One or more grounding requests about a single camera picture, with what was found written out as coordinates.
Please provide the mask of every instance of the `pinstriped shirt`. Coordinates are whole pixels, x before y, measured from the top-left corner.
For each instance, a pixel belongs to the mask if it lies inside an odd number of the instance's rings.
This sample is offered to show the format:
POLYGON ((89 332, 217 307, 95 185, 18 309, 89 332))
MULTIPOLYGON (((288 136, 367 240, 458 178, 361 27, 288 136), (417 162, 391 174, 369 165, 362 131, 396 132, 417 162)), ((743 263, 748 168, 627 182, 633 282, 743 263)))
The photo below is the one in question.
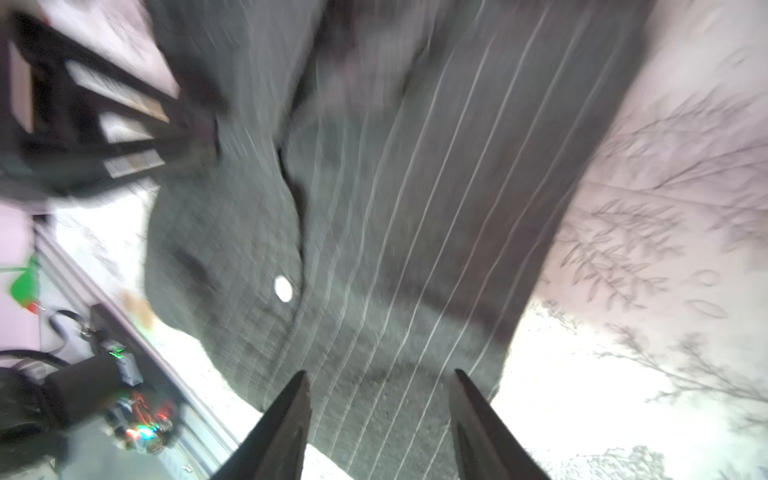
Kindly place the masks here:
POLYGON ((352 478, 454 478, 444 380, 495 391, 650 4, 382 3, 148 2, 230 109, 220 165, 161 181, 145 288, 259 410, 306 369, 352 478))

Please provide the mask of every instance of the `white button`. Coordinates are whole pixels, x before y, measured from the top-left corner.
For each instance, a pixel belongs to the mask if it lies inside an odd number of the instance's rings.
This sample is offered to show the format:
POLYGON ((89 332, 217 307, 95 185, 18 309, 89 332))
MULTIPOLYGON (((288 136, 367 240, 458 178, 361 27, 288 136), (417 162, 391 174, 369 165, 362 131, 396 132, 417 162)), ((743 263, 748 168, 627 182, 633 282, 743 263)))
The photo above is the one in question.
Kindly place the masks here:
POLYGON ((278 275, 275 277, 275 293, 283 303, 288 303, 293 298, 293 287, 285 276, 278 275))

